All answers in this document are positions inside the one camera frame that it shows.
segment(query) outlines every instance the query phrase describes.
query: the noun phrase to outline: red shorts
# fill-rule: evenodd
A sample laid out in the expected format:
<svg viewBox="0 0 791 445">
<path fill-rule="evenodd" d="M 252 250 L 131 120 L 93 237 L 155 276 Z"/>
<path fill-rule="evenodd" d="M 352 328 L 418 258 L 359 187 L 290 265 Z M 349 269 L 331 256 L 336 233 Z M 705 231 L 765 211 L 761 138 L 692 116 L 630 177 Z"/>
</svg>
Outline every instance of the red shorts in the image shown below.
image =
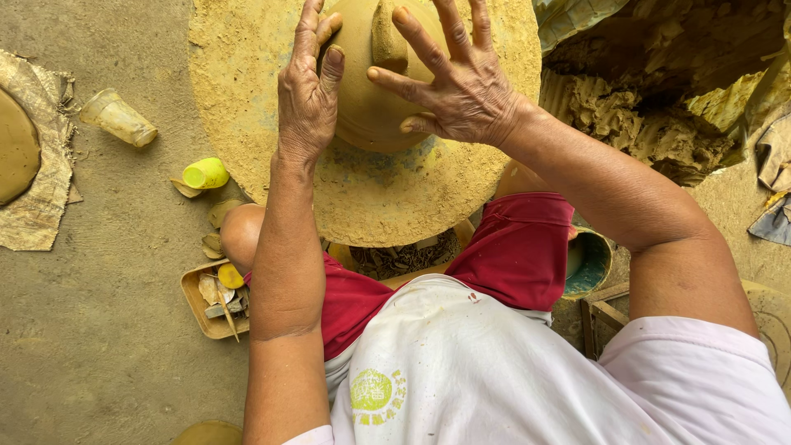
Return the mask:
<svg viewBox="0 0 791 445">
<path fill-rule="evenodd" d="M 557 193 L 517 193 L 488 203 L 470 244 L 446 275 L 503 304 L 549 311 L 566 284 L 566 254 L 574 209 Z M 335 358 L 395 293 L 343 268 L 324 254 L 327 291 L 321 312 L 324 360 Z M 244 277 L 250 282 L 250 274 Z"/>
</svg>

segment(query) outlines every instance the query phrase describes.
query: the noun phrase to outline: green bucket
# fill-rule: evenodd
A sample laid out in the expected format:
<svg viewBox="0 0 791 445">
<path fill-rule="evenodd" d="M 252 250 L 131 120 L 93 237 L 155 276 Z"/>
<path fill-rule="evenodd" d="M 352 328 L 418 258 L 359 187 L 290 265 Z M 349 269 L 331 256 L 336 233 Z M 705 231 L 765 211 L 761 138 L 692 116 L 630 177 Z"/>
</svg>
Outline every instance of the green bucket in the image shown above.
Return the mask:
<svg viewBox="0 0 791 445">
<path fill-rule="evenodd" d="M 593 230 L 577 228 L 577 237 L 569 241 L 566 263 L 566 288 L 563 296 L 579 299 L 604 284 L 612 268 L 612 249 L 607 239 Z"/>
</svg>

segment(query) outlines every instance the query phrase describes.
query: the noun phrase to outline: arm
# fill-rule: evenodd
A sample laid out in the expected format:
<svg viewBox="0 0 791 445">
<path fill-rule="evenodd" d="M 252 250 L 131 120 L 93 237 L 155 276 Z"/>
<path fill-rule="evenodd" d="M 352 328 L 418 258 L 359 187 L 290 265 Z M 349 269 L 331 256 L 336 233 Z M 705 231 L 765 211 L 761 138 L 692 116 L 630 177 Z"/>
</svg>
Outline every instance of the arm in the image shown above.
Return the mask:
<svg viewBox="0 0 791 445">
<path fill-rule="evenodd" d="M 278 149 L 252 267 L 246 444 L 280 444 L 329 424 L 313 171 L 335 133 L 344 60 L 339 48 L 331 48 L 316 75 L 318 48 L 341 25 L 338 14 L 320 22 L 322 5 L 305 3 L 291 61 L 278 77 Z"/>
<path fill-rule="evenodd" d="M 560 192 L 599 232 L 632 253 L 630 316 L 677 315 L 758 336 L 725 239 L 695 201 L 632 157 L 556 120 L 513 91 L 500 70 L 485 0 L 470 0 L 472 43 L 454 0 L 434 4 L 451 59 L 406 8 L 393 22 L 432 70 L 431 84 L 372 67 L 368 76 L 429 109 L 402 131 L 497 146 Z"/>
</svg>

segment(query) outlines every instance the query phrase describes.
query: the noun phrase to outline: wooden tool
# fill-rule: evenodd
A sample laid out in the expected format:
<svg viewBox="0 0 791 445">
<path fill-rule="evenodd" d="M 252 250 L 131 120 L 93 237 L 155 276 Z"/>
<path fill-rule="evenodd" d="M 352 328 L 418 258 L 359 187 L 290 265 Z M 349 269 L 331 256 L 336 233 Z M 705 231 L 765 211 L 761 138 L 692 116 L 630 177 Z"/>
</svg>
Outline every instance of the wooden tool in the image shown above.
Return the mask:
<svg viewBox="0 0 791 445">
<path fill-rule="evenodd" d="M 233 336 L 237 338 L 237 343 L 239 343 L 239 334 L 237 334 L 237 325 L 233 322 L 233 317 L 231 317 L 231 313 L 228 310 L 228 305 L 225 304 L 225 297 L 222 296 L 220 291 L 217 291 L 217 294 L 220 295 L 220 304 L 222 304 L 222 311 L 225 312 L 225 319 L 228 320 L 228 324 L 231 326 L 231 331 L 233 332 Z"/>
</svg>

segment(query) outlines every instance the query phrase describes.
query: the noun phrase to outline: white t-shirt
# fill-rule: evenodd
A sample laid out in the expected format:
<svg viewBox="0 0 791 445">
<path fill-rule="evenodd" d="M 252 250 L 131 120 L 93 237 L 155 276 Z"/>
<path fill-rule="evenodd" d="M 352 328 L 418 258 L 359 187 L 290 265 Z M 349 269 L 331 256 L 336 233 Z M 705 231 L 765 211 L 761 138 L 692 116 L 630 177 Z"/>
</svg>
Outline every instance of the white t-shirt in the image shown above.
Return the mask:
<svg viewBox="0 0 791 445">
<path fill-rule="evenodd" d="M 448 276 L 413 280 L 327 362 L 331 426 L 288 444 L 791 443 L 760 340 L 639 318 L 596 363 L 548 321 Z"/>
</svg>

